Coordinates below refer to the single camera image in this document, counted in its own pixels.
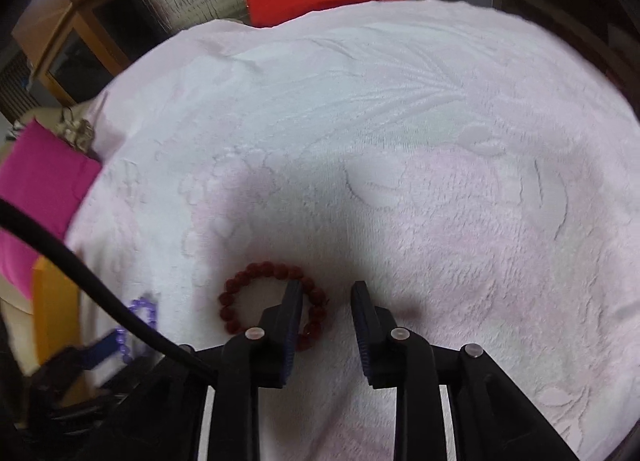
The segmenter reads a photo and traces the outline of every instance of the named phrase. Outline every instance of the cable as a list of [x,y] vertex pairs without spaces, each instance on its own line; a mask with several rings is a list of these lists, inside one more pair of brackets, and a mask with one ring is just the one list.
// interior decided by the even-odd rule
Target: cable
[[178,364],[184,365],[207,384],[215,384],[215,372],[208,365],[175,345],[131,313],[58,238],[2,198],[0,198],[0,227],[44,255],[117,323],[128,329],[150,348],[164,354]]

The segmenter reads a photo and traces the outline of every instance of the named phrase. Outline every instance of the pink cushion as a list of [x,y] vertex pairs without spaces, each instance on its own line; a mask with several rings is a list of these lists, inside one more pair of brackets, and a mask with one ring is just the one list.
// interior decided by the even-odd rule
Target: pink cushion
[[[0,167],[0,197],[62,240],[100,169],[34,120]],[[35,250],[0,231],[0,271],[27,298],[37,258]]]

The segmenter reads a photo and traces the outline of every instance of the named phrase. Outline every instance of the pink and white blanket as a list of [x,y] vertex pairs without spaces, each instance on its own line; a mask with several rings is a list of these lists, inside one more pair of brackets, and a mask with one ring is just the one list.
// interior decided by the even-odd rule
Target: pink and white blanket
[[[67,242],[123,301],[154,294],[164,335],[226,341],[216,298],[254,261],[329,294],[322,340],[262,392],[266,461],[391,459],[395,395],[367,386],[348,308],[359,279],[431,343],[484,346],[583,460],[640,417],[640,128],[541,28],[435,0],[212,21],[94,107],[104,169]],[[242,319],[281,292],[252,285]],[[111,327],[85,304],[87,340]]]

